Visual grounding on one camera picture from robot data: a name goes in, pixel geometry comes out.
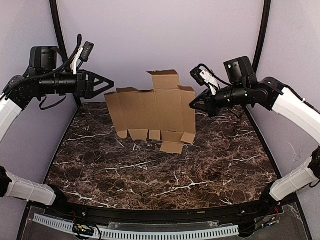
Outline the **brown cardboard paper box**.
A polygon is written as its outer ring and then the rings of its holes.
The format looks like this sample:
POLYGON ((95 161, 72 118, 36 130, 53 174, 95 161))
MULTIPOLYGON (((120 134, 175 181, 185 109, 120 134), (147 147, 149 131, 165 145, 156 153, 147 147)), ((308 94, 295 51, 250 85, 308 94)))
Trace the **brown cardboard paper box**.
POLYGON ((127 87, 105 94, 113 126, 122 139, 161 141, 161 152, 181 154, 184 144, 192 144, 196 137, 196 113, 189 106, 195 91, 180 84, 174 69, 149 74, 151 90, 127 87))

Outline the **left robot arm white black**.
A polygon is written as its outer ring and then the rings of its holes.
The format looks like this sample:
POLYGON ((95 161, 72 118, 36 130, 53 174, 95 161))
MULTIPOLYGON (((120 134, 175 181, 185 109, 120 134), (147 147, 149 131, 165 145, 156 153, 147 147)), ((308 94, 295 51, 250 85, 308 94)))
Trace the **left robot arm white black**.
MULTIPOLYGON (((32 99, 40 101, 40 109, 48 95, 66 98, 74 94, 78 98, 93 99, 114 87, 114 82, 93 72, 78 69, 78 60, 87 62, 93 44, 86 42, 65 63, 57 67, 55 46, 36 46, 30 51, 29 66, 24 75, 13 77, 0 96, 0 137, 3 139, 13 122, 26 109, 32 99)), ((39 184, 0 168, 0 196, 46 206, 64 204, 66 195, 58 187, 39 184)))

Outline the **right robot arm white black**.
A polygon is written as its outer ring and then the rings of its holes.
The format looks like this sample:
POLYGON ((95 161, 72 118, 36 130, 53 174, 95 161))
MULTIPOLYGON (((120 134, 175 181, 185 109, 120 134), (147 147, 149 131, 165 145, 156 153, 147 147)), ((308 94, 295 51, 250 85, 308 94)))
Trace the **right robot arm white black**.
MULTIPOLYGON (((219 87, 221 81, 205 64, 200 63, 190 71, 191 77, 207 89, 198 95, 189 106, 208 114, 218 116, 220 109, 234 106, 254 107, 261 105, 300 127, 316 142, 320 141, 320 112, 300 97, 290 86, 273 77, 257 80, 256 72, 247 56, 224 62, 229 79, 226 87, 219 87)), ((259 211, 268 212, 290 194, 320 179, 320 150, 292 172, 268 184, 259 199, 259 211)))

